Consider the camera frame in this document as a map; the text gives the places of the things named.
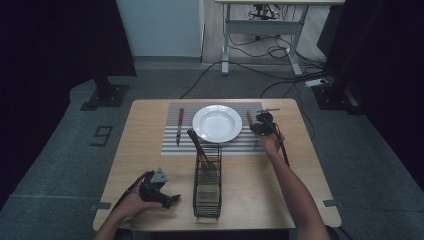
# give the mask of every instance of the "knife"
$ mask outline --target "knife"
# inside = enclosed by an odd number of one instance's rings
[[[177,146],[180,146],[181,127],[183,126],[184,108],[180,108],[180,115],[178,117],[178,130],[177,130]]]
[[[254,122],[253,122],[252,114],[250,113],[250,111],[247,111],[247,119],[249,120],[249,128],[252,130]],[[258,146],[257,138],[255,138],[255,144],[253,144],[252,148],[256,148],[256,146]]]

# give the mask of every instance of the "black curtain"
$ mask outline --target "black curtain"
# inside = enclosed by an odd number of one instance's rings
[[[135,76],[114,0],[0,3],[1,201],[39,155],[69,104],[95,76]]]
[[[331,97],[352,84],[358,102],[424,188],[424,12],[422,1],[347,0],[327,70]]]

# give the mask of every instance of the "human arm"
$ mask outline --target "human arm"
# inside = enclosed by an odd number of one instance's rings
[[[284,200],[298,231],[298,239],[329,239],[327,229],[309,190],[279,154],[274,134],[259,136],[273,166]]]
[[[147,209],[160,207],[162,207],[161,203],[144,202],[141,200],[139,187],[135,187],[109,214],[99,231],[97,231],[97,234],[94,236],[94,240],[112,240],[115,237],[119,225],[125,218],[136,215]]]

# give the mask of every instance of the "gray floor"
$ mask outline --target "gray floor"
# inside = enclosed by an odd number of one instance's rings
[[[120,108],[80,111],[95,90],[93,81],[71,91],[61,123],[0,214],[0,239],[90,239],[95,233],[95,208],[132,101],[179,98],[208,65],[139,62],[136,66],[137,78],[110,77],[112,83],[130,86]],[[257,69],[292,76],[289,67]],[[258,98],[279,81],[236,66],[232,70],[222,76],[219,66],[212,67],[186,98]],[[281,98],[291,86],[280,84],[264,97]],[[353,239],[423,239],[423,192],[366,116],[319,110],[312,91],[302,82],[296,87],[286,97],[295,99],[304,113],[342,227]],[[105,147],[91,146],[102,141],[94,137],[98,126],[113,127]],[[148,233],[136,236],[150,238]]]

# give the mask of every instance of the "white wall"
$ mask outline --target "white wall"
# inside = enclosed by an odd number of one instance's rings
[[[200,57],[203,0],[117,0],[133,56]]]

